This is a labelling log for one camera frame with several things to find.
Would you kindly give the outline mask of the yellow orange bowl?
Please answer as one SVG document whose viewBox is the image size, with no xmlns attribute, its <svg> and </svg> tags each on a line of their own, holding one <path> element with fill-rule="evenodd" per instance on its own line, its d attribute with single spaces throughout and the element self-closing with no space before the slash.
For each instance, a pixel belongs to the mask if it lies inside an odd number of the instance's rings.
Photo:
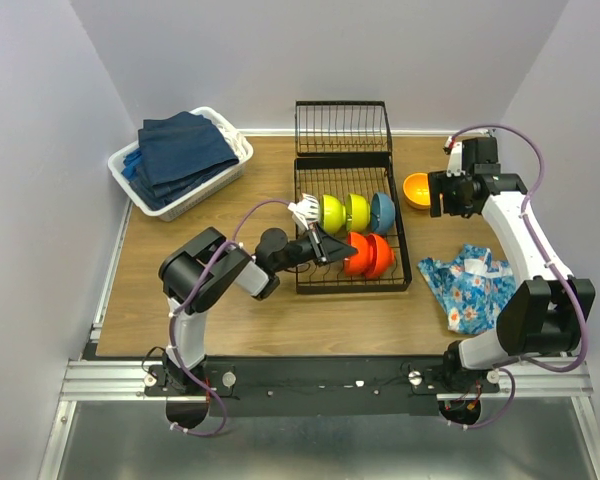
<svg viewBox="0 0 600 480">
<path fill-rule="evenodd" d="M 415 172 L 408 175 L 402 185 L 406 202 L 417 210 L 429 210 L 431 207 L 428 174 Z"/>
</svg>

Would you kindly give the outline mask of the lime bowl ribbed white outside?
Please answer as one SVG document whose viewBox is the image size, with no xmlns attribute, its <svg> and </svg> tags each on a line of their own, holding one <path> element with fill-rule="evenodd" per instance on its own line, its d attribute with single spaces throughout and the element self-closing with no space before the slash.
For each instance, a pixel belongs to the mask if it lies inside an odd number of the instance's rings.
<svg viewBox="0 0 600 480">
<path fill-rule="evenodd" d="M 329 194 L 323 194 L 316 198 L 319 200 L 321 210 L 318 224 L 329 234 L 337 234 L 345 224 L 344 205 Z"/>
</svg>

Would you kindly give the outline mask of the red orange bowl stack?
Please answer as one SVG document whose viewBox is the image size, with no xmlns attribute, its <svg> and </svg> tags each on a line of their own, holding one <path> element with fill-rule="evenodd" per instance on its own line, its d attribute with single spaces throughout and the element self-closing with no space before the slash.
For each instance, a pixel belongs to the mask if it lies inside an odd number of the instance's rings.
<svg viewBox="0 0 600 480">
<path fill-rule="evenodd" d="M 348 276 L 364 275 L 372 278 L 375 268 L 374 247 L 372 241 L 375 234 L 362 235 L 350 232 L 347 235 L 348 244 L 356 250 L 356 253 L 343 261 L 343 272 Z"/>
</svg>

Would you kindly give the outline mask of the lime green plain bowl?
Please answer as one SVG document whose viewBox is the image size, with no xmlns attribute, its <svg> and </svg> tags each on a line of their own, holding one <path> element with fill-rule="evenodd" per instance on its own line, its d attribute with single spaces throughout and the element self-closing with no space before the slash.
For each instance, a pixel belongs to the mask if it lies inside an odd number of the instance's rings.
<svg viewBox="0 0 600 480">
<path fill-rule="evenodd" d="M 349 193 L 345 200 L 345 228 L 348 232 L 361 233 L 369 225 L 371 207 L 362 195 Z"/>
</svg>

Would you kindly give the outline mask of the blue ceramic bowl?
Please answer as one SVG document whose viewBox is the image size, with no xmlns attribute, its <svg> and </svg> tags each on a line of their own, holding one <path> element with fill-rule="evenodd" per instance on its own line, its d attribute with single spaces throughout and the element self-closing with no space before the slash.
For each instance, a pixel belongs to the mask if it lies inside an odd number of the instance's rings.
<svg viewBox="0 0 600 480">
<path fill-rule="evenodd" d="M 383 192 L 376 192 L 371 201 L 371 231 L 386 235 L 395 222 L 395 215 L 395 204 L 391 197 Z"/>
</svg>

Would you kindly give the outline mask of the black wire dish rack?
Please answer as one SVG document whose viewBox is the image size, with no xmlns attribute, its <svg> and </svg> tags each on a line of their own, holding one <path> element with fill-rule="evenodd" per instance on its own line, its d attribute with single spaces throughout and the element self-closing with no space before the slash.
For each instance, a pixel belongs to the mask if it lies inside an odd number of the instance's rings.
<svg viewBox="0 0 600 480">
<path fill-rule="evenodd" d="M 384 102 L 297 101 L 295 150 L 296 195 L 314 196 L 320 227 L 354 250 L 333 264 L 298 269 L 297 293 L 406 291 L 412 273 Z"/>
</svg>

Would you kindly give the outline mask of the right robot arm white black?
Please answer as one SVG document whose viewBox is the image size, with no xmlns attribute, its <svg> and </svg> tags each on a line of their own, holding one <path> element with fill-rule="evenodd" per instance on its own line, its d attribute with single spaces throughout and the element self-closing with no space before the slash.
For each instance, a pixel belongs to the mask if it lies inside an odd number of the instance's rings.
<svg viewBox="0 0 600 480">
<path fill-rule="evenodd" d="M 593 283 L 575 277 L 555 253 L 532 210 L 535 191 L 519 175 L 502 172 L 496 138 L 454 134 L 443 150 L 446 169 L 428 175 L 431 216 L 481 215 L 503 248 L 516 291 L 493 329 L 449 345 L 442 384 L 460 392 L 474 383 L 476 371 L 520 361 L 552 373 L 579 368 L 588 351 Z"/>
</svg>

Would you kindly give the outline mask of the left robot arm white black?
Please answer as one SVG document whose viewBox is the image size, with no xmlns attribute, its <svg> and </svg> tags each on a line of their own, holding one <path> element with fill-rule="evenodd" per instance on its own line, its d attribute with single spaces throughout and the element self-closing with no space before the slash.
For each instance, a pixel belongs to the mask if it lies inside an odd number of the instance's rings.
<svg viewBox="0 0 600 480">
<path fill-rule="evenodd" d="M 269 228 L 253 254 L 213 227 L 195 236 L 171 254 L 158 272 L 169 305 L 163 354 L 166 386 L 181 395 L 203 386 L 198 365 L 205 358 L 208 311 L 232 285 L 264 300 L 279 286 L 280 272 L 306 263 L 330 265 L 357 253 L 317 224 L 295 240 L 279 228 Z"/>
</svg>

